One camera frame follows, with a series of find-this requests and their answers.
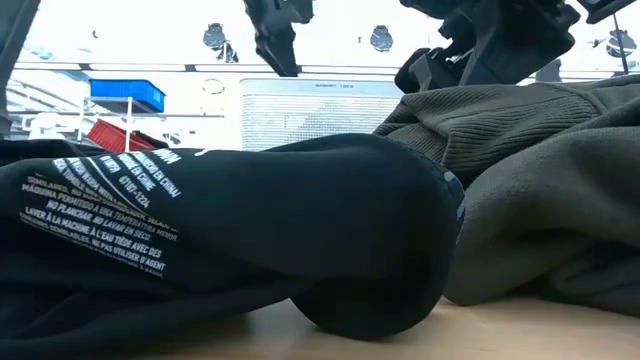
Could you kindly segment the white woven plastic basket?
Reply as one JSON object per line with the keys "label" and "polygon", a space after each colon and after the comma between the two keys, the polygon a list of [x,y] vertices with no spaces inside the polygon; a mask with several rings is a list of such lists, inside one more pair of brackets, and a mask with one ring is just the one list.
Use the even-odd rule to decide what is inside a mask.
{"label": "white woven plastic basket", "polygon": [[391,82],[253,78],[240,82],[241,148],[341,133],[371,133],[400,102]]}

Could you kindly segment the dark olive hoodie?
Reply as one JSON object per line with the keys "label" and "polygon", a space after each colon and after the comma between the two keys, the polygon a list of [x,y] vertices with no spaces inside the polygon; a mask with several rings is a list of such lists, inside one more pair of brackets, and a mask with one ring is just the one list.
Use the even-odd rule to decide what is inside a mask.
{"label": "dark olive hoodie", "polygon": [[377,132],[465,188],[449,301],[525,292],[640,318],[640,74],[407,94]]}

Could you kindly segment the blue storage bin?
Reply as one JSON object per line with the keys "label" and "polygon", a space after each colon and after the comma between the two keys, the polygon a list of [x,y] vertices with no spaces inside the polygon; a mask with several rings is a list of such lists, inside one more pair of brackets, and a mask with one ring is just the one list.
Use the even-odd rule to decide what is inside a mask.
{"label": "blue storage bin", "polygon": [[132,112],[163,113],[165,93],[143,79],[90,79],[90,100],[116,113],[126,113],[128,98],[133,99]]}

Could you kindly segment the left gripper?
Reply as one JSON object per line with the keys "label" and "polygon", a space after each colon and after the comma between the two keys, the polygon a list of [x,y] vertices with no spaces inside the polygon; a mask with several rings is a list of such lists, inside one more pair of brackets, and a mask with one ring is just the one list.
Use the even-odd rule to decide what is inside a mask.
{"label": "left gripper", "polygon": [[297,77],[292,23],[307,24],[314,17],[313,0],[243,0],[255,29],[256,54],[280,77]]}

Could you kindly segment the red storage bin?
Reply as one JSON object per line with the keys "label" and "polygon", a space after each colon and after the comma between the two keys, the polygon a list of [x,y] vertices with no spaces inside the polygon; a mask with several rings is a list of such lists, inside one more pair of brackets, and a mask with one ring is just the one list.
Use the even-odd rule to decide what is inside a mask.
{"label": "red storage bin", "polygon": [[88,133],[88,138],[111,152],[143,151],[153,146],[143,138],[131,134],[126,137],[126,131],[116,125],[98,119]]}

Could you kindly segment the black Puma briefs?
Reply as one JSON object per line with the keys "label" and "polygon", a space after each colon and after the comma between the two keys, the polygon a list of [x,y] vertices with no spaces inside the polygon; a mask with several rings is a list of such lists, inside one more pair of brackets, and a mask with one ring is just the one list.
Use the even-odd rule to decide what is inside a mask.
{"label": "black Puma briefs", "polygon": [[70,360],[285,299],[378,339],[440,299],[456,176],[366,134],[0,166],[0,360]]}

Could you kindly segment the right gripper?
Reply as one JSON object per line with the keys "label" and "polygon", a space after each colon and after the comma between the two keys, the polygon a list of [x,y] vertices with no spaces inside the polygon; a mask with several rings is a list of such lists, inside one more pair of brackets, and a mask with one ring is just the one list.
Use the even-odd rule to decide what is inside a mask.
{"label": "right gripper", "polygon": [[457,85],[516,84],[573,47],[580,14],[564,0],[400,0],[440,19],[451,44],[419,48],[395,85],[417,93]]}

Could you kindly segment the white shelf rack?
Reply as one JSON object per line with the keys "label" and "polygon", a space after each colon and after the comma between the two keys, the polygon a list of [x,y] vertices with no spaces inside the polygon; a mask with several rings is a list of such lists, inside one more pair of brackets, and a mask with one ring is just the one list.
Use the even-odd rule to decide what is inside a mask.
{"label": "white shelf rack", "polygon": [[109,122],[113,125],[116,125],[124,129],[126,131],[126,137],[128,140],[128,137],[132,134],[133,122],[134,122],[133,112],[132,112],[132,102],[133,102],[133,99],[129,97],[127,112],[116,113],[93,103],[89,97],[85,97],[82,100],[80,112],[78,116],[78,124],[76,129],[76,142],[82,143],[85,139],[90,140],[88,138],[88,133],[98,119],[102,119],[106,122]]}

